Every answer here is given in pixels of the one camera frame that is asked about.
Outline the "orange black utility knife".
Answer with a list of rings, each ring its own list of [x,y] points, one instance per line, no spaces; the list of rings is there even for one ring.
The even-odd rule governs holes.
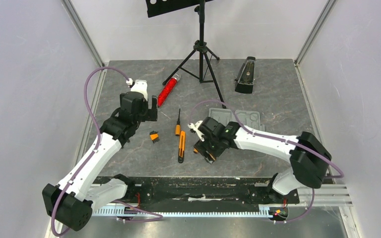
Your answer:
[[[186,146],[186,133],[183,130],[180,132],[179,138],[180,139],[179,139],[178,162],[183,163],[184,162],[185,146]]]

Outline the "grey plastic tool case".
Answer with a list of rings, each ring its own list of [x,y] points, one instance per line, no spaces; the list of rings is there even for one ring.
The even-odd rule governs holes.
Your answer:
[[[265,131],[265,126],[261,124],[259,112],[236,110],[235,113],[239,121],[245,126],[256,130]],[[230,109],[210,108],[208,116],[215,119],[224,126],[226,126],[231,121],[237,122],[234,114]]]

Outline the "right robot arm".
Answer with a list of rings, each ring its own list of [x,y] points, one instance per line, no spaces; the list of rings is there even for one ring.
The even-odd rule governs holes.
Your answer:
[[[199,138],[194,148],[210,164],[227,149],[256,151],[289,163],[290,168],[274,174],[267,185],[266,194],[272,202],[280,202],[300,187],[321,188],[331,161],[329,152],[309,132],[279,135],[236,121],[223,125],[211,117],[189,123],[188,127]]]

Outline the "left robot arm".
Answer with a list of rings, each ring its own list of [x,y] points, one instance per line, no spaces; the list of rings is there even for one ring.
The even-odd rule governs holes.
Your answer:
[[[113,178],[99,188],[91,189],[107,162],[129,142],[139,125],[157,121],[157,97],[142,92],[120,94],[120,106],[99,129],[92,146],[77,165],[56,185],[47,184],[42,196],[47,214],[73,231],[85,227],[92,212],[116,199],[134,200],[136,190],[130,181]]]

